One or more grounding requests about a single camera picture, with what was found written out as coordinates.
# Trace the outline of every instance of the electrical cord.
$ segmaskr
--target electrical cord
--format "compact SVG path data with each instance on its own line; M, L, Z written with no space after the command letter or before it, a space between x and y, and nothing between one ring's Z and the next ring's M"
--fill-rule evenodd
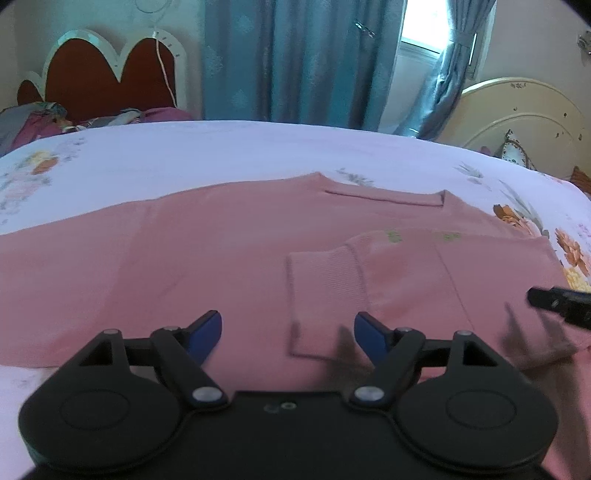
M135 7L138 11L142 12L143 14L153 15L153 14L157 14L159 12L162 12L161 15L158 17L158 20L156 20L152 25L152 27L154 29L154 40L156 41L156 56L158 57L158 62L160 63L160 68L162 70L162 75L164 77L164 83L166 84L166 88L168 89L168 92L170 94L170 98L173 101L173 105L176 108L177 107L177 99L175 98L173 90L170 87L170 81L168 80L168 74L166 73L166 69L164 67L164 62L162 60L162 55L160 54L160 40L158 39L158 37L156 35L156 26L162 21L162 19L164 18L164 16L168 12L168 9L170 8L170 6L173 3L173 0L165 0L165 2L162 4L162 6L160 8L155 9L155 10L146 10L144 8L141 8L139 6L138 2L139 2L139 0L134 0Z

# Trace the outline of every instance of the wall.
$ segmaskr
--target wall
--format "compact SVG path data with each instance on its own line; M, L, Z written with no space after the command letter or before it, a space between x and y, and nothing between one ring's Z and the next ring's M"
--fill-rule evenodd
M138 5L153 11L165 0L138 0ZM182 43L189 64L189 109L199 116L201 110L200 45L202 39L202 0L173 0L158 23ZM87 28L105 37L115 50L125 44L126 34L152 27L161 13L139 12L134 0L17 0L16 38L18 66L21 71L41 73L50 47L68 30Z
M475 80L519 76L554 85L579 107L591 129L591 60L576 45L587 28L561 0L497 0ZM431 57L401 49L380 131L391 133L406 116L432 64Z
M559 0L497 0L491 44L478 80L523 76L554 85L591 126L591 60L576 44L591 27Z
M16 105L18 89L15 12L11 5L0 14L0 110Z

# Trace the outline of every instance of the curtain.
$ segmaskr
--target curtain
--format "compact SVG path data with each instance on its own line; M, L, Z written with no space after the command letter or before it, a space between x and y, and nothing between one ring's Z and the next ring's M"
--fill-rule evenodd
M484 24L495 0L447 0L450 43L421 88L396 135L434 140L445 127L460 99L476 31Z
M406 0L206 0L204 119L377 130Z

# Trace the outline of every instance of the ribbed cuff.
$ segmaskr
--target ribbed cuff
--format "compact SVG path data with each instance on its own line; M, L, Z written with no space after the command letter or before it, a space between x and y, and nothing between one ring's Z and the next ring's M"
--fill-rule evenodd
M292 353L337 358L355 344L353 320L368 309L362 273L349 247L290 253Z

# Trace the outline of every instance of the decorative pillow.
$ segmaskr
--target decorative pillow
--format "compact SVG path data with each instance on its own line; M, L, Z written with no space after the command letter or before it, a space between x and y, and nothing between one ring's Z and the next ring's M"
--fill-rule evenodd
M570 176L570 182L578 187L587 197L591 195L591 178L580 168L575 166L573 174Z
M525 167L528 170L537 171L529 156L525 153L524 148L519 143L519 140L513 133L513 130L508 130L505 134L505 143L503 143L502 147L499 149L497 157L520 165L521 167Z

